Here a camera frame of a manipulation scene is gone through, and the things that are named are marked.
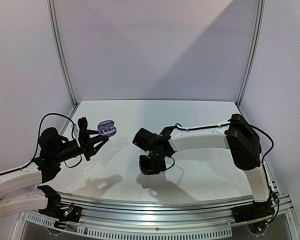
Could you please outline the translucent blue charging case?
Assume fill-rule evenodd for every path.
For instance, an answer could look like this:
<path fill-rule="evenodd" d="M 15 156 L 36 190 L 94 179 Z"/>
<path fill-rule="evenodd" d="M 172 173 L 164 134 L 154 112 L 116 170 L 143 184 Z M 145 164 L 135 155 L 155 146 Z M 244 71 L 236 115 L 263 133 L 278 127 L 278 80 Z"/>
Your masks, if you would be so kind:
<path fill-rule="evenodd" d="M 115 122 L 113 120 L 105 120 L 100 122 L 97 125 L 97 130 L 99 131 L 100 136 L 106 136 L 106 137 L 111 137 L 116 134 L 116 132 L 113 133 L 108 133 L 107 129 L 114 126 L 115 127 Z"/>

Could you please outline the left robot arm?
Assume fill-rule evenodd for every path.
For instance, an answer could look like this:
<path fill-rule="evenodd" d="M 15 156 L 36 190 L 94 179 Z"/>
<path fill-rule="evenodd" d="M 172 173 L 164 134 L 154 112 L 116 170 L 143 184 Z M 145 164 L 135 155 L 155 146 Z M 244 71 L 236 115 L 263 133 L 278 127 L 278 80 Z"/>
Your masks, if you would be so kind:
<path fill-rule="evenodd" d="M 54 127 L 38 137 L 40 154 L 18 168 L 0 172 L 0 219 L 21 212 L 38 210 L 59 222 L 78 223 L 82 208 L 63 204 L 61 196 L 47 182 L 61 171 L 61 163 L 84 156 L 87 161 L 109 140 L 97 130 L 83 130 L 79 139 L 69 140 Z"/>

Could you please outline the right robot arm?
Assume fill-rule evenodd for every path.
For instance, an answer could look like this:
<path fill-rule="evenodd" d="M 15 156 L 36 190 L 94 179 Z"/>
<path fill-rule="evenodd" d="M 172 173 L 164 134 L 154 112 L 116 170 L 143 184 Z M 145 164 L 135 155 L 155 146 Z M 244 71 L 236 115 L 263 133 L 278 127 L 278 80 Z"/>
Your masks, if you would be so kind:
<path fill-rule="evenodd" d="M 261 157 L 261 129 L 249 124 L 236 113 L 229 120 L 184 127 L 179 123 L 165 127 L 159 134 L 141 128 L 132 143 L 145 153 L 139 156 L 139 168 L 144 175 L 157 175 L 168 170 L 165 159 L 181 151 L 195 149 L 229 150 L 234 165 L 244 172 L 254 203 L 248 213 L 259 218 L 268 210 L 271 196 L 268 177 Z"/>

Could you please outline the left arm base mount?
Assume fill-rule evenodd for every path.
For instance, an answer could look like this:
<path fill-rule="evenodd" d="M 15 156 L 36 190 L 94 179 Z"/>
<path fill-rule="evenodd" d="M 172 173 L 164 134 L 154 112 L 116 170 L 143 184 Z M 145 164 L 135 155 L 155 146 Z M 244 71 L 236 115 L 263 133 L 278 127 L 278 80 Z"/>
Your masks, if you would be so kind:
<path fill-rule="evenodd" d="M 40 209 L 38 212 L 42 215 L 56 219 L 54 228 L 64 230 L 68 222 L 79 223 L 83 208 L 71 204 L 58 203 L 50 208 Z"/>

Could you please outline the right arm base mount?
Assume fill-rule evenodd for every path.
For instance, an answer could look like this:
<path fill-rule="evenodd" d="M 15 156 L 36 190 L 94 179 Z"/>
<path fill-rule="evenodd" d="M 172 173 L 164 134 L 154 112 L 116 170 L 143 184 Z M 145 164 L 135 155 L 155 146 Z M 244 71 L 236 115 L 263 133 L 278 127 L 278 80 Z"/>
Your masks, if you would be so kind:
<path fill-rule="evenodd" d="M 269 197 L 264 202 L 253 200 L 250 204 L 233 207 L 231 214 L 235 223 L 242 223 L 272 216 L 275 214 L 275 209 L 272 205 L 271 197 Z"/>

